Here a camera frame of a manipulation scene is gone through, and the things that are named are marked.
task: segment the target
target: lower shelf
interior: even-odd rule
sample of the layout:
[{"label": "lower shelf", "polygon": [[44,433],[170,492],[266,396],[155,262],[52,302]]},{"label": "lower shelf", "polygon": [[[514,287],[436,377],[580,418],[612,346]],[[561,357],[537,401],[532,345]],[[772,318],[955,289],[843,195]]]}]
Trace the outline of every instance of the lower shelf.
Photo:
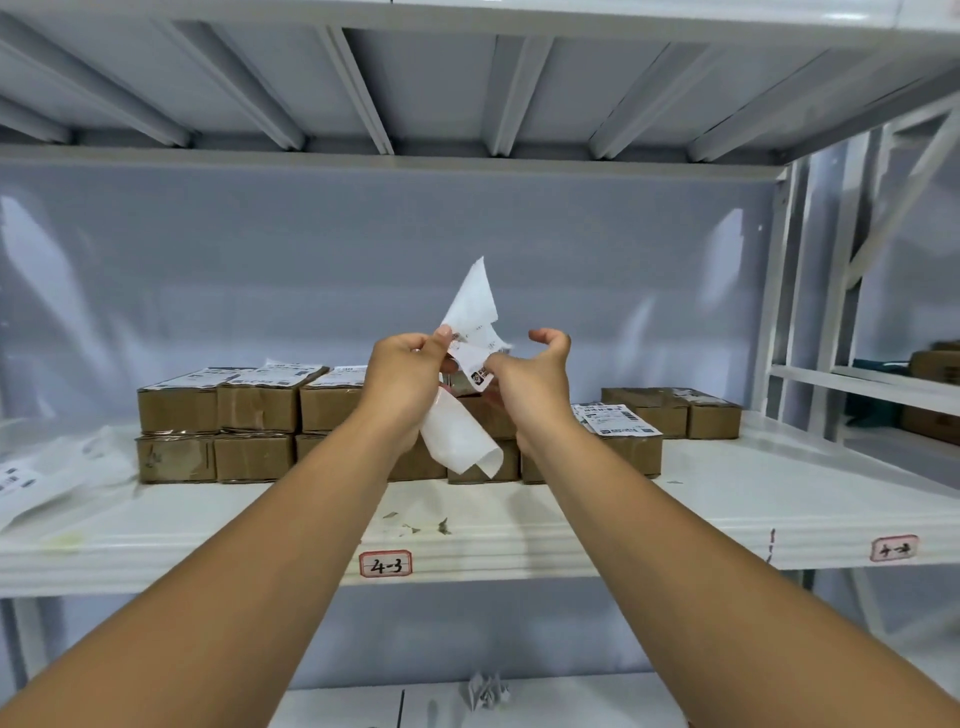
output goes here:
[{"label": "lower shelf", "polygon": [[[960,563],[960,491],[757,413],[739,440],[664,443],[657,482],[779,569],[871,566],[874,540],[904,534],[919,549],[892,564]],[[150,486],[81,522],[32,516],[0,536],[0,596],[139,592],[266,488]],[[411,575],[360,575],[361,553],[395,549]],[[387,489],[343,583],[595,573],[546,486],[427,480]]]},{"label": "lower shelf", "polygon": [[[397,723],[400,693],[402,721]],[[271,728],[686,728],[655,674],[510,682],[511,701],[471,713],[464,683],[288,692]]]}]

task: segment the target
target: right hand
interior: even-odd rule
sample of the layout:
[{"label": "right hand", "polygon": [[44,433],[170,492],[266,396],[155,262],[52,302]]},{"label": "right hand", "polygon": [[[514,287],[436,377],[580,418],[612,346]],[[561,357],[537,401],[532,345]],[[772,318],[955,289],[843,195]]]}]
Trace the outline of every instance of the right hand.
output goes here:
[{"label": "right hand", "polygon": [[555,328],[530,331],[530,340],[547,349],[532,359],[518,359],[495,353],[487,359],[487,369],[496,379],[484,396],[503,406],[516,423],[520,449],[529,453],[531,441],[555,425],[576,422],[570,410],[570,384],[566,378],[566,358],[570,337]]}]

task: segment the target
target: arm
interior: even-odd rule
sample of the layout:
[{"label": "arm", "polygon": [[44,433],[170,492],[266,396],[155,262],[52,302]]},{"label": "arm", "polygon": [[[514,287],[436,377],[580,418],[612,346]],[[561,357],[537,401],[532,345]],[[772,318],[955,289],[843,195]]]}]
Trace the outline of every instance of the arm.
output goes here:
[{"label": "arm", "polygon": [[416,441],[449,342],[379,342],[354,414],[15,696],[0,727],[267,725]]},{"label": "arm", "polygon": [[569,338],[495,354],[498,396],[660,677],[698,728],[960,725],[960,704],[713,528],[569,409]]}]

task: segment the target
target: upper shelf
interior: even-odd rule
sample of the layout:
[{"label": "upper shelf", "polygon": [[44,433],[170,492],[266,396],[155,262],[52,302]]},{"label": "upper shelf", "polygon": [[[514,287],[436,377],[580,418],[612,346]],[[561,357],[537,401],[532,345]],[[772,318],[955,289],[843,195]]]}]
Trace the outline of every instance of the upper shelf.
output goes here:
[{"label": "upper shelf", "polygon": [[[657,482],[779,569],[870,566],[876,539],[907,534],[919,550],[902,563],[960,563],[960,492],[755,412],[739,440],[665,442]],[[138,592],[265,487],[152,486],[72,524],[49,508],[0,536],[0,596]],[[393,549],[412,575],[360,575],[360,553]],[[595,573],[546,486],[428,480],[387,489],[343,583]]]},{"label": "upper shelf", "polygon": [[186,147],[206,159],[307,153],[274,154],[277,164],[354,155],[777,167],[960,91],[952,0],[0,9],[0,123],[16,130],[0,134],[6,159],[97,160],[89,150],[118,148],[161,159],[151,150]]}]

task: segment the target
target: metal rack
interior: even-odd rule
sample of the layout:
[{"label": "metal rack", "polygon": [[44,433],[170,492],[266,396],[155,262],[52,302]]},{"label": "metal rack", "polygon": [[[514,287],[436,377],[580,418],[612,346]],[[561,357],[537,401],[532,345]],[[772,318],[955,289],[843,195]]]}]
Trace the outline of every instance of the metal rack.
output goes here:
[{"label": "metal rack", "polygon": [[[751,415],[740,444],[668,444],[684,482],[661,484],[783,569],[859,569],[871,540],[895,533],[925,539],[918,561],[960,562],[955,496],[823,440],[840,439],[845,393],[960,415],[954,387],[850,368],[859,282],[960,138],[952,0],[0,0],[0,61],[0,163],[774,184],[751,400],[768,419]],[[791,354],[808,156],[843,140],[818,364],[802,369]],[[878,217],[887,158],[907,143],[927,146]],[[788,382],[814,385],[808,434],[779,422]],[[681,467],[697,457],[749,466],[732,505],[698,496],[702,474]],[[774,487],[787,462],[822,487]],[[432,487],[388,498],[400,511],[407,491]],[[830,492],[843,487],[878,500],[841,513]],[[157,490],[77,538],[0,538],[0,594],[16,597],[28,674],[46,664],[36,596],[145,587],[259,493],[217,488]],[[529,518],[447,490],[440,505],[466,518],[449,539],[368,535],[416,545],[426,580],[592,573],[545,487],[503,489],[534,501]],[[209,518],[178,530],[169,515],[186,497]],[[941,617],[933,626],[955,609]]]}]

